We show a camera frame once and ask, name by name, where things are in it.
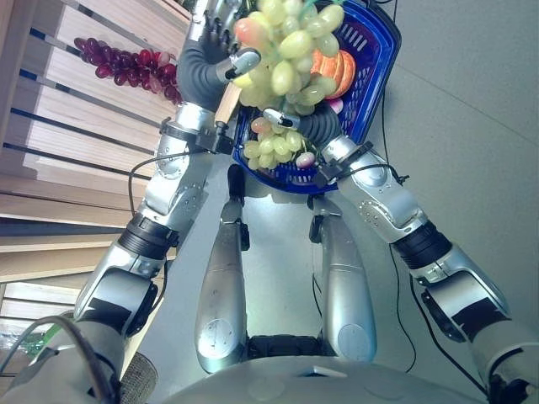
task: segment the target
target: gray floor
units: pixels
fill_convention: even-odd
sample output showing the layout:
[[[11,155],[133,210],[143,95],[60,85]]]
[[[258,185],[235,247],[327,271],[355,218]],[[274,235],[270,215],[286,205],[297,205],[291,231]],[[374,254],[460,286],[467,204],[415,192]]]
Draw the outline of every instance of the gray floor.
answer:
[[[386,102],[391,163],[411,176],[406,187],[432,221],[500,286],[514,317],[537,328],[537,1],[401,1],[398,26],[403,47]],[[382,150],[379,113],[369,139]],[[226,198],[227,164],[225,157],[216,159],[211,196],[179,253],[167,299],[141,347],[159,372],[152,404],[205,375],[196,362],[193,328]],[[243,260],[248,331],[316,335],[320,321],[310,277],[320,252],[306,239],[310,212],[302,198],[271,196],[256,183],[249,189],[257,197],[247,199],[244,211],[252,237]],[[387,246],[353,207],[334,198],[354,229],[369,276],[376,362],[405,369],[412,353],[397,324]],[[403,322],[418,349],[412,373],[479,397],[430,341],[411,300],[407,271],[398,264]],[[440,340],[472,369],[465,346]]]

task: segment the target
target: black cable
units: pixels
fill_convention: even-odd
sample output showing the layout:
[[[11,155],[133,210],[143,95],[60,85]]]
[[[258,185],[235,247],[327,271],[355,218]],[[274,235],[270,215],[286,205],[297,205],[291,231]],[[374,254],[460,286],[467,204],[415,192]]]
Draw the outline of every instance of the black cable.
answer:
[[[404,335],[408,339],[408,342],[410,343],[410,346],[412,347],[412,350],[414,351],[414,359],[412,360],[412,363],[410,366],[404,371],[404,373],[408,373],[415,365],[415,361],[418,358],[418,353],[415,349],[414,342],[412,341],[412,338],[410,337],[410,334],[408,334],[408,331],[406,331],[406,328],[403,325],[403,320],[401,319],[401,307],[400,307],[400,300],[401,300],[401,279],[398,276],[398,268],[397,263],[395,262],[395,257],[393,256],[393,250],[391,249],[391,246],[389,247],[389,253],[391,254],[391,260],[393,261],[393,267],[395,268],[395,276],[397,278],[397,320],[398,325],[401,327],[401,330],[403,330]]]
[[[395,169],[395,167],[392,166],[391,164],[380,163],[380,164],[370,164],[368,166],[356,168],[355,170],[348,171],[346,173],[340,174],[339,176],[336,177],[336,179],[346,178],[346,177],[349,177],[352,174],[358,173],[359,171],[368,170],[370,168],[379,168],[379,167],[389,168],[389,170],[391,171],[392,176],[395,178],[395,181],[397,181],[400,185],[402,185],[404,183],[404,181],[406,181],[408,178],[410,178],[409,175],[404,175],[404,176],[400,177],[398,175],[397,170]]]
[[[127,179],[127,192],[129,194],[129,206],[131,208],[131,214],[135,215],[135,202],[133,201],[133,176],[136,173],[136,170],[138,170],[140,167],[146,166],[150,162],[158,162],[159,160],[166,160],[167,158],[176,158],[176,157],[183,157],[183,156],[190,156],[192,154],[199,154],[204,153],[205,151],[184,151],[182,153],[174,153],[174,154],[168,154],[165,156],[157,156],[154,158],[149,158],[148,160],[145,160],[143,162],[139,162],[136,164],[131,171],[129,171],[129,178]]]
[[[314,289],[314,284],[317,284],[318,290],[320,290],[320,286],[318,286],[318,282],[314,279],[314,273],[312,273],[312,297],[314,297],[314,302],[317,305],[318,314],[322,316],[322,311],[320,310],[320,305],[318,304],[318,298],[316,290]]]
[[[415,304],[419,308],[419,311],[421,312],[421,316],[424,319],[424,323],[426,324],[427,328],[429,329],[430,337],[432,338],[432,342],[435,344],[435,346],[440,350],[440,352],[449,360],[457,369],[461,371],[463,375],[465,375],[485,396],[487,396],[487,391],[485,388],[477,381],[475,378],[470,375],[458,362],[456,362],[452,356],[450,356],[440,345],[438,342],[438,339],[436,339],[436,335],[434,331],[432,330],[432,326],[430,325],[429,318],[425,314],[423,307],[420,305],[418,296],[415,294],[415,288],[414,288],[414,278],[412,278],[412,275],[409,275],[409,281],[410,281],[410,289],[412,291],[412,296],[414,297]]]
[[[17,342],[9,349],[8,356],[0,365],[0,374],[6,369],[9,361],[17,352],[17,348],[20,344],[38,327],[44,324],[56,324],[60,326],[66,334],[71,338],[77,347],[77,351],[84,359],[84,364],[88,370],[90,380],[92,382],[93,393],[95,397],[103,403],[114,402],[115,393],[110,386],[107,378],[101,369],[101,363],[99,362],[95,352],[92,349],[90,343],[83,337],[78,327],[68,319],[62,316],[48,316],[40,318],[33,322],[24,332],[21,334]]]
[[[165,261],[165,264],[163,266],[163,287],[161,288],[161,291],[159,292],[159,298],[155,300],[155,303],[153,303],[152,309],[150,310],[150,314],[152,314],[157,309],[157,306],[159,306],[159,303],[161,303],[161,301],[165,297],[165,290],[167,289],[169,269],[170,269],[170,261],[167,260]]]

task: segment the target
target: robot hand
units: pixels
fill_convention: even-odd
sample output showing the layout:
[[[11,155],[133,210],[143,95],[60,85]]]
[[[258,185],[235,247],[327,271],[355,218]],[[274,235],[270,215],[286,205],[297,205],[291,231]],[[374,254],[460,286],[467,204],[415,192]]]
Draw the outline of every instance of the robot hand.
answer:
[[[260,54],[237,51],[232,26],[241,1],[210,0],[197,3],[187,40],[179,58],[178,88],[182,98],[216,112],[225,85],[260,62]]]

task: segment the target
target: plastic basket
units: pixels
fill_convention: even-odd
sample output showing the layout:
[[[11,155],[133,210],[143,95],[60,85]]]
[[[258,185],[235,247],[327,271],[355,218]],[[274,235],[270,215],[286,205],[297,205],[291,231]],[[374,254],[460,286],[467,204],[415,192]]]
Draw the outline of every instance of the plastic basket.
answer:
[[[330,2],[317,2],[323,7]],[[341,49],[355,58],[355,79],[350,90],[342,97],[344,107],[339,120],[344,133],[356,143],[361,143],[367,134],[386,85],[393,62],[397,57],[401,36],[397,27],[386,13],[367,2],[362,5],[346,1],[343,4],[344,22],[334,31]],[[250,122],[260,116],[256,108],[240,108],[234,159],[262,183],[273,188],[295,194],[320,194],[336,189],[336,185],[318,188],[312,181],[316,168],[300,169],[294,162],[279,164],[273,170],[253,171],[247,166],[242,144],[255,139]]]

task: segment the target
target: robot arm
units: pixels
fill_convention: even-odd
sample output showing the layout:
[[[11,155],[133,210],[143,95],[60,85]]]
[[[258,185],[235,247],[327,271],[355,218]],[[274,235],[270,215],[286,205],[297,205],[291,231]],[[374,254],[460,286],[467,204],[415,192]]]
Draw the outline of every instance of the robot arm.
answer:
[[[337,136],[322,151],[318,180],[339,191],[425,287],[423,302],[440,330],[468,342],[492,403],[520,403],[539,386],[539,340],[510,318],[502,293],[456,245],[436,230],[400,178],[371,145]]]

